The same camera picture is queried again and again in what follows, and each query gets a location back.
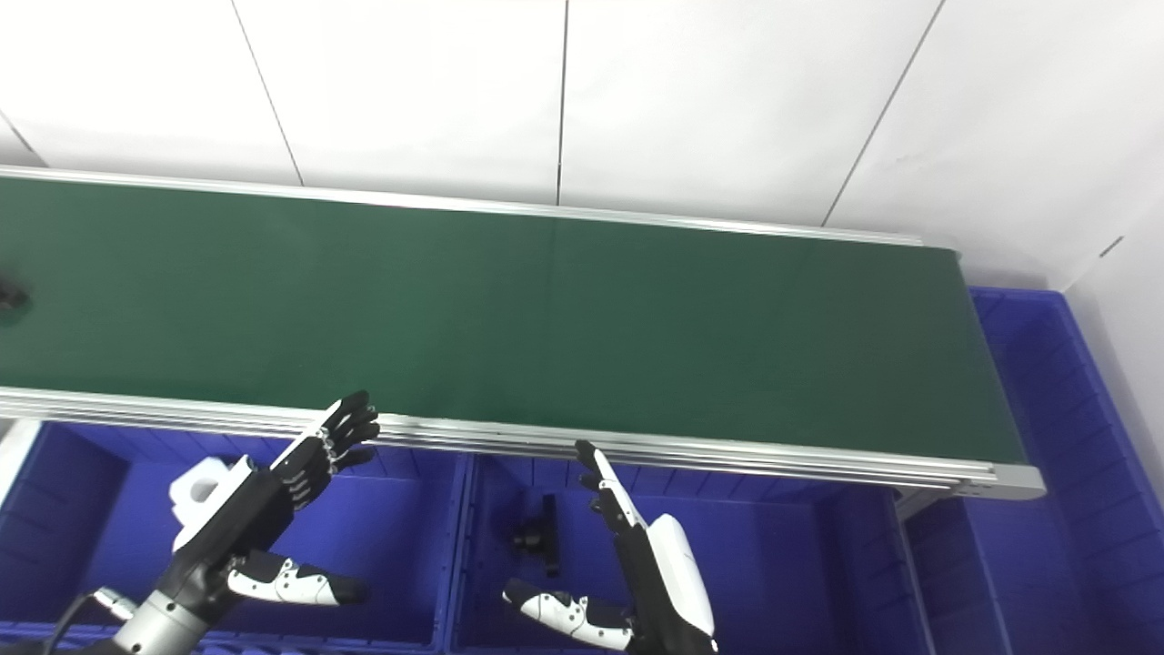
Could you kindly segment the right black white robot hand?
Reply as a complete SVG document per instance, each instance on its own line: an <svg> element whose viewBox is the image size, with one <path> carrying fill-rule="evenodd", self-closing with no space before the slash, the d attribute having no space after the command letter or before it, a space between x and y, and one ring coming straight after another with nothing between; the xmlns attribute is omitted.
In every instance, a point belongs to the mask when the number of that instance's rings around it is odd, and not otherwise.
<svg viewBox="0 0 1164 655"><path fill-rule="evenodd" d="M683 526L670 514L650 522L636 507L606 453L575 443L590 508L610 531L632 604L619 607L511 578L503 600L528 619L599 650L717 654L714 610Z"/></svg>

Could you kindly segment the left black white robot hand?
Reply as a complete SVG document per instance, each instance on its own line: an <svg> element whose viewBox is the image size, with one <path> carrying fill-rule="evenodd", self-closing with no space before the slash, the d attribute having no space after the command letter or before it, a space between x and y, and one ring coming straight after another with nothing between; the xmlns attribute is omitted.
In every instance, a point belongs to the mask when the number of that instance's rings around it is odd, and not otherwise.
<svg viewBox="0 0 1164 655"><path fill-rule="evenodd" d="M156 586L163 608L211 622L244 598L321 607L365 601L363 581L271 548L336 474L372 458L363 442L379 434L377 418L365 390L355 391L311 420L274 464L237 460L210 494L206 514L180 531Z"/></svg>

